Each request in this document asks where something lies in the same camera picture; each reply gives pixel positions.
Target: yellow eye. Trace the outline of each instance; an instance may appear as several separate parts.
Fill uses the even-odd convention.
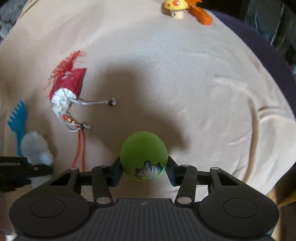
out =
[[[152,175],[152,177],[156,177],[156,176],[158,176],[158,174],[159,174],[159,172],[156,172]]]

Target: blue comb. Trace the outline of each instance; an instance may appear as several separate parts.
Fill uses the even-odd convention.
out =
[[[11,120],[7,122],[11,130],[16,134],[17,154],[19,156],[22,156],[22,152],[20,151],[20,143],[25,135],[26,117],[26,105],[24,104],[24,102],[20,101],[17,107],[15,107],[15,111],[12,112],[12,116],[10,117]]]

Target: ball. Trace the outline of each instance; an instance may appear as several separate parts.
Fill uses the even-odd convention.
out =
[[[164,172],[168,163],[168,151],[157,135],[140,131],[124,141],[120,162],[127,175],[133,179],[152,181]]]

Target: purple table edge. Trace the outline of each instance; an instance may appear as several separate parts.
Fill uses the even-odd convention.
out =
[[[221,12],[211,12],[253,51],[281,89],[296,116],[296,83],[285,59],[243,21]]]

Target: mushroom stem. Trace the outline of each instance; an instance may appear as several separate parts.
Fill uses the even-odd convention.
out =
[[[170,16],[172,18],[182,19],[184,17],[183,10],[170,10]]]

